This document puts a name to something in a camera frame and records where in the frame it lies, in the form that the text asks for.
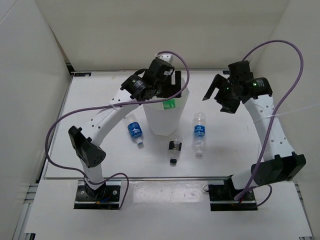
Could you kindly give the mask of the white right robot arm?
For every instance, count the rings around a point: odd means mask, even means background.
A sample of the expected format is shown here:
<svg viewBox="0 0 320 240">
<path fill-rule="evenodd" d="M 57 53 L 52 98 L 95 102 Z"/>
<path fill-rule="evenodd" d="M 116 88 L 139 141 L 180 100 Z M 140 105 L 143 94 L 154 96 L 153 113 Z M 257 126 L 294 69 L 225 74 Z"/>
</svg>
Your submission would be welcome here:
<svg viewBox="0 0 320 240">
<path fill-rule="evenodd" d="M 228 65 L 229 77 L 217 74 L 203 100 L 215 89 L 214 99 L 221 112 L 234 114 L 241 104 L 249 112 L 261 143 L 257 163 L 249 170 L 231 175 L 224 193 L 238 200 L 245 192 L 260 186 L 290 181 L 306 165 L 303 154 L 297 154 L 289 143 L 279 118 L 275 114 L 273 91 L 265 77 L 255 78 L 247 60 Z"/>
</svg>

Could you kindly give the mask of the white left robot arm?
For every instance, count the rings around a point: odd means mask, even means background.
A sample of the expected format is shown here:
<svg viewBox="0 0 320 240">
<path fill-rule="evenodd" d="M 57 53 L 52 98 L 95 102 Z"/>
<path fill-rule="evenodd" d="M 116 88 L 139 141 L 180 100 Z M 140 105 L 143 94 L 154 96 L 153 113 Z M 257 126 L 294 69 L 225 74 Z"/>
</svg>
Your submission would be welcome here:
<svg viewBox="0 0 320 240">
<path fill-rule="evenodd" d="M 140 102 L 148 101 L 169 89 L 175 68 L 172 54 L 158 54 L 148 68 L 143 68 L 129 76 L 109 102 L 110 108 L 99 111 L 81 127 L 72 126 L 68 130 L 71 145 L 79 157 L 85 174 L 85 192 L 93 200 L 105 195 L 102 161 L 106 152 L 100 145 L 107 134 Z"/>
</svg>

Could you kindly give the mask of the blue label Pocari bottle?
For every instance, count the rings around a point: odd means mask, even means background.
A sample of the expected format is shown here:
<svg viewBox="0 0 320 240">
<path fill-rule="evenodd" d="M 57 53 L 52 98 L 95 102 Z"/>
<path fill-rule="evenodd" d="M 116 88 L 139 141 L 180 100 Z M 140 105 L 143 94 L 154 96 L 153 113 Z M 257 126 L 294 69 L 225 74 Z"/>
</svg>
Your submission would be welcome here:
<svg viewBox="0 0 320 240">
<path fill-rule="evenodd" d="M 131 142 L 136 144 L 139 149 L 144 147 L 144 136 L 142 128 L 133 112 L 124 118 Z"/>
</svg>

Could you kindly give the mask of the green plastic soda bottle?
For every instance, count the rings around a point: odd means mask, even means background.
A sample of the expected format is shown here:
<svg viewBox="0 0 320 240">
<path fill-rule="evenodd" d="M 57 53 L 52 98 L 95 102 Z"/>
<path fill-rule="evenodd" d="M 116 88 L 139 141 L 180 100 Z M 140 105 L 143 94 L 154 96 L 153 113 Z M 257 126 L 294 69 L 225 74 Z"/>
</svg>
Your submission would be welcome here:
<svg viewBox="0 0 320 240">
<path fill-rule="evenodd" d="M 174 98 L 162 102 L 164 110 L 174 109 L 176 107 L 176 101 Z"/>
</svg>

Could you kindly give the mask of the blue label Aquarius bottle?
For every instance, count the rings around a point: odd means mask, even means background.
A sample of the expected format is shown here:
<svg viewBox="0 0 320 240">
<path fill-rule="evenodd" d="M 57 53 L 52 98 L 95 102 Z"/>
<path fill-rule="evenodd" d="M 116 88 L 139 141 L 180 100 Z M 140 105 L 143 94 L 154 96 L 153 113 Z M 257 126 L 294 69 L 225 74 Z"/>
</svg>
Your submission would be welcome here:
<svg viewBox="0 0 320 240">
<path fill-rule="evenodd" d="M 203 156 L 206 137 L 206 115 L 197 112 L 193 117 L 193 150 L 198 158 Z"/>
</svg>

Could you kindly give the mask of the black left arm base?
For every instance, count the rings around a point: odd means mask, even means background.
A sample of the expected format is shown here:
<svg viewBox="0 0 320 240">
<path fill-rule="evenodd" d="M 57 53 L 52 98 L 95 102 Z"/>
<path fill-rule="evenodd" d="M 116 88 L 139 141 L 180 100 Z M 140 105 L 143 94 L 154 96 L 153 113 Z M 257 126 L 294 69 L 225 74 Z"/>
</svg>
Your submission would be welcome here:
<svg viewBox="0 0 320 240">
<path fill-rule="evenodd" d="M 107 181 L 91 191 L 83 180 L 77 183 L 73 208 L 76 210 L 118 210 L 121 181 Z"/>
</svg>

